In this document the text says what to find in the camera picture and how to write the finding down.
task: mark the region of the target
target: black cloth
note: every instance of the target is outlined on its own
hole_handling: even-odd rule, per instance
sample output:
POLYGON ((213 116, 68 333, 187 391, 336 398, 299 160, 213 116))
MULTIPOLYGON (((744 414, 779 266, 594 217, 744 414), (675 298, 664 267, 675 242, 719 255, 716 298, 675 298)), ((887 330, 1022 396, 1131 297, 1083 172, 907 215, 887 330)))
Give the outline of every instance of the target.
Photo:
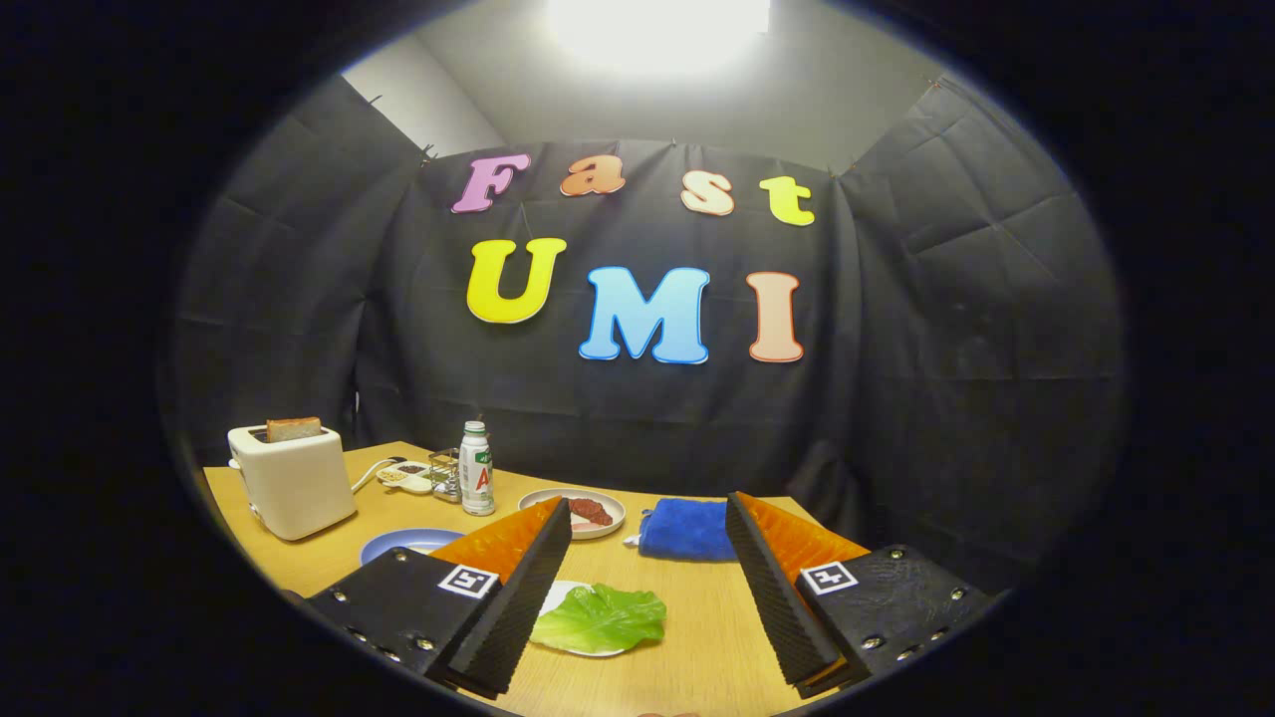
POLYGON ((1122 309, 1063 171, 965 80, 938 85, 841 180, 864 296, 850 464, 876 540, 1001 589, 1111 473, 1122 309))
POLYGON ((1123 380, 1102 241, 1048 152, 960 78, 840 177, 645 140, 419 159, 338 80, 231 181, 177 311, 182 413, 205 462, 226 430, 268 417, 319 415, 346 448, 445 448, 482 415, 497 468, 788 494, 852 540, 910 542, 988 591, 1023 575, 1102 485, 1123 380), (530 167, 490 209, 450 211, 474 158, 521 153, 530 167), (620 156, 625 186, 562 195, 567 167, 593 154, 620 156), (690 170, 725 175, 734 212, 682 205, 690 170), (811 226, 771 214, 757 184, 775 176, 810 188, 811 226), (500 281, 515 297, 539 237, 567 244, 541 311, 472 315, 472 248, 518 245, 500 281), (658 362, 658 338, 638 360, 583 358, 586 276, 606 265, 627 267, 646 297, 673 268, 706 270, 708 361, 658 362), (801 281, 797 362, 748 356, 745 277, 760 270, 801 281))
POLYGON ((343 78, 250 152, 191 242, 173 309, 181 427, 201 464, 226 431, 319 416, 356 448, 354 348, 385 226, 419 151, 343 78))

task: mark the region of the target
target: white toaster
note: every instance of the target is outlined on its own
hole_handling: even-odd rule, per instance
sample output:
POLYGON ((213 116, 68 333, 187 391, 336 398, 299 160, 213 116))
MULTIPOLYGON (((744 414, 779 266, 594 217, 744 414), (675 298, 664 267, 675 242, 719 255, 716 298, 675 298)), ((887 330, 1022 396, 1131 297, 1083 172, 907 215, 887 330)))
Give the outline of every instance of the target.
POLYGON ((249 508, 278 537, 298 540, 354 513, 337 431, 265 443, 265 426, 246 426, 226 439, 231 468, 244 476, 249 508))

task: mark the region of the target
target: plastic bottle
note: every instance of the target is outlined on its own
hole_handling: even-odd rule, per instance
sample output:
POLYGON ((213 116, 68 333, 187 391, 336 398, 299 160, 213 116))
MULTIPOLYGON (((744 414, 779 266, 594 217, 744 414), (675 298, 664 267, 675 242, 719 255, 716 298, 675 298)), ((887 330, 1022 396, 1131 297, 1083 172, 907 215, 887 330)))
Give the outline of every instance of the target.
POLYGON ((465 421, 459 458, 460 506, 470 515, 491 515, 496 512, 496 496, 491 490, 491 447, 487 445, 486 424, 465 421))

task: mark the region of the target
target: toast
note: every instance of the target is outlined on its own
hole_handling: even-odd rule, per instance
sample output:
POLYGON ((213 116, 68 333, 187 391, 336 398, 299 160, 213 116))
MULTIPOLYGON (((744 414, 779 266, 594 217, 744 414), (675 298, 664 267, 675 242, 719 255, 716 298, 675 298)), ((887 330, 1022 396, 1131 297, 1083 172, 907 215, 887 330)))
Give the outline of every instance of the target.
POLYGON ((265 443, 279 443, 280 440, 293 440, 323 435, 323 424, 319 418, 284 418, 280 421, 265 422, 265 443))

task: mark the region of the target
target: table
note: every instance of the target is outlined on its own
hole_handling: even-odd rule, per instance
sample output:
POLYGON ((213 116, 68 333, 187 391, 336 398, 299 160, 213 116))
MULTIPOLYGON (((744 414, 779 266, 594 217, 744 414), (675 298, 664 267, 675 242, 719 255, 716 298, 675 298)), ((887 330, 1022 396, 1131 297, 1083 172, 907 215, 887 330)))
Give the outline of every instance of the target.
MULTIPOLYGON (((428 461, 428 450, 388 443, 346 452, 351 484, 376 461, 400 455, 428 461)), ((358 554, 371 538, 402 528, 472 532, 513 513, 519 499, 546 487, 588 487, 546 481, 496 467, 492 487, 496 513, 474 517, 460 505, 430 495, 386 489, 376 478, 356 495, 358 513, 296 542, 265 529, 249 510, 244 482, 231 468, 205 468, 209 487, 226 523, 245 552, 277 587, 310 597, 358 568, 358 554)), ((813 702, 784 684, 766 640, 752 595, 738 563, 683 563, 641 558, 621 541, 636 535, 641 512, 660 498, 604 490, 623 503, 625 523, 608 536, 572 541, 557 578, 606 583, 622 591, 653 591, 668 606, 664 639, 608 658, 588 658, 534 643, 527 646, 507 694, 488 700, 468 697, 528 717, 638 717, 646 712, 703 717, 775 714, 813 702)), ((768 503, 813 521, 790 498, 768 503)))

